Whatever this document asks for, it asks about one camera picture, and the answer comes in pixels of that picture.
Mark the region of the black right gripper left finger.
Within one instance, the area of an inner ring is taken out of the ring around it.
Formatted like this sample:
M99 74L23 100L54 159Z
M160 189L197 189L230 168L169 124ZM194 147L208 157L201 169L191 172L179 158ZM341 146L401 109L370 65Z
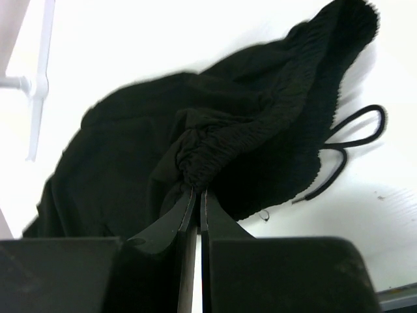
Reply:
M117 261L108 312L191 312L196 193L187 190L163 217L128 239Z

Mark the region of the black trousers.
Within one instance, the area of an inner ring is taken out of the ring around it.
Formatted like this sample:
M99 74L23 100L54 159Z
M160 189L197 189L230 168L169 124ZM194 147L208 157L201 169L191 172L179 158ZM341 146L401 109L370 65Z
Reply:
M208 69L133 83L90 108L46 181L24 238L130 238L187 190L214 191L234 220L311 200L320 151L374 142L386 126L370 105L335 124L343 76L375 38L366 1L332 1L280 40Z

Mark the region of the white metal clothes rack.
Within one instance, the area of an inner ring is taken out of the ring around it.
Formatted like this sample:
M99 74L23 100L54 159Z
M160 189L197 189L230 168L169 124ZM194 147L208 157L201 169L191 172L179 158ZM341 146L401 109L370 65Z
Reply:
M43 105L49 93L48 61L55 3L56 1L54 0L44 1L36 74L32 78L28 78L27 76L5 76L4 78L1 78L2 89L22 91L28 99L31 108L31 127L26 160L31 162L36 160Z

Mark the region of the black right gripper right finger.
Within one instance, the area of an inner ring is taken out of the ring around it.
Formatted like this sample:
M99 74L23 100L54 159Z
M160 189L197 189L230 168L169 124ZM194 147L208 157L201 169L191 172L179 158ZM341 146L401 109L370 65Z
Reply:
M201 198L204 312L376 312L356 247L338 237L257 239Z

